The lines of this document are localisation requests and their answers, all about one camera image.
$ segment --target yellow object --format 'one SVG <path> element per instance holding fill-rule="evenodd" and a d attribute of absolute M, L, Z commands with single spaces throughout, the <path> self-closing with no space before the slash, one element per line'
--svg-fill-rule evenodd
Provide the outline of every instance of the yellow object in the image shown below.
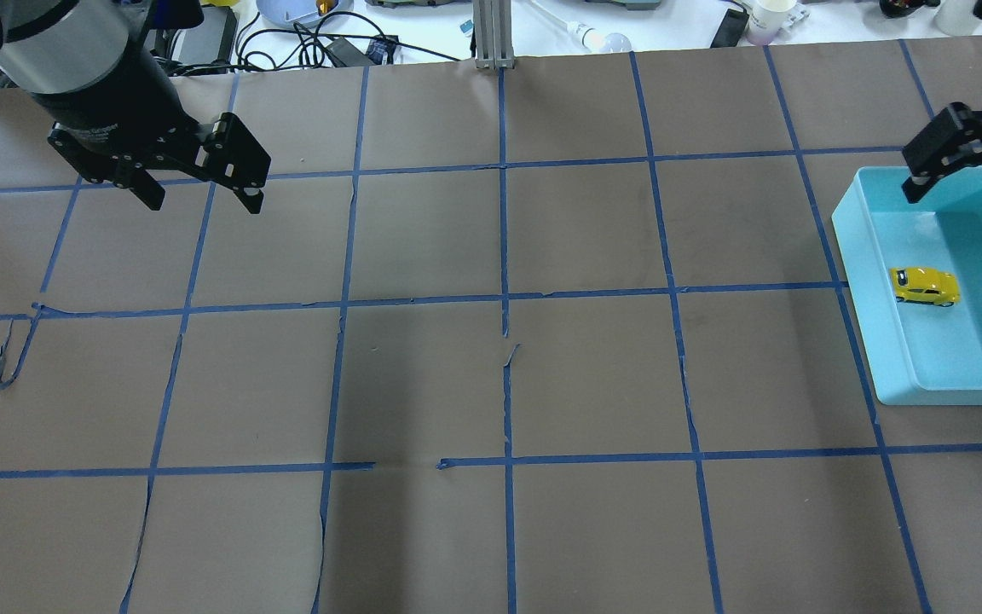
<path fill-rule="evenodd" d="M 950 307 L 962 299 L 962 287 L 952 273 L 928 267 L 889 269 L 897 303 L 937 304 Z"/>

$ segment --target turquoise plastic container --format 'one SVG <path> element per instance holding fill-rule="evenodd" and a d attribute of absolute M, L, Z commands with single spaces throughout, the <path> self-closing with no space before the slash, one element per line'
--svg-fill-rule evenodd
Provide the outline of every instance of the turquoise plastic container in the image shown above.
<path fill-rule="evenodd" d="M 862 168 L 833 214 L 878 399 L 982 405 L 982 166 L 909 205 L 907 168 Z M 952 307 L 897 304 L 888 269 L 956 273 Z"/>

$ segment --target light blue bowl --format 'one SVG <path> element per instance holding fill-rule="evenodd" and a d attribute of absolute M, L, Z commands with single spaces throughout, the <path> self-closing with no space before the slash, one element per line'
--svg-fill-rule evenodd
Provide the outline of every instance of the light blue bowl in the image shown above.
<path fill-rule="evenodd" d="M 945 178 L 923 202 L 900 191 L 907 168 L 862 168 L 833 214 L 878 399 L 982 405 L 982 166 Z M 888 269 L 956 273 L 952 307 L 897 304 Z"/>

